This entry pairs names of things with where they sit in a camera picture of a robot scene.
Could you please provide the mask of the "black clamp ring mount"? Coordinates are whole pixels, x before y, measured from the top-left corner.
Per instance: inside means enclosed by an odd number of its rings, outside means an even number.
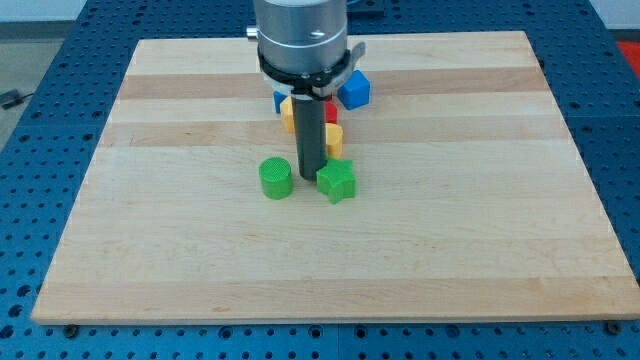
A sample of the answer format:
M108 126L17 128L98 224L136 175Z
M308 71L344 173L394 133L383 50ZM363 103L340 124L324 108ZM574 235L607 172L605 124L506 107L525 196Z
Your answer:
M315 73L288 73L277 69L257 50L265 81L277 92L301 100L327 100L351 77L357 62L366 54L366 44L347 49L331 67Z

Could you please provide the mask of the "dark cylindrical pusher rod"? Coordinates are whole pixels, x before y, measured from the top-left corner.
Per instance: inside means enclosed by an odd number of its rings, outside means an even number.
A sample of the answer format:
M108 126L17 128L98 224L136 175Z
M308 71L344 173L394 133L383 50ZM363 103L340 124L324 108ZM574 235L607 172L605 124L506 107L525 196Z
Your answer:
M322 101L292 100L300 176L316 180L316 173L327 163L325 105Z

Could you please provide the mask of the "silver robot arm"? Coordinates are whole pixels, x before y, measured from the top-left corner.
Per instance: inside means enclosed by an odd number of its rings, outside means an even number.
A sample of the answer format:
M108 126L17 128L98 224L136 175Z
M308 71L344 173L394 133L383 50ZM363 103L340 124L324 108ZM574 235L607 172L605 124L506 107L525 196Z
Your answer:
M300 176L314 181L326 166L325 102L366 53L348 47L342 0L254 0L257 56L271 87L291 98Z

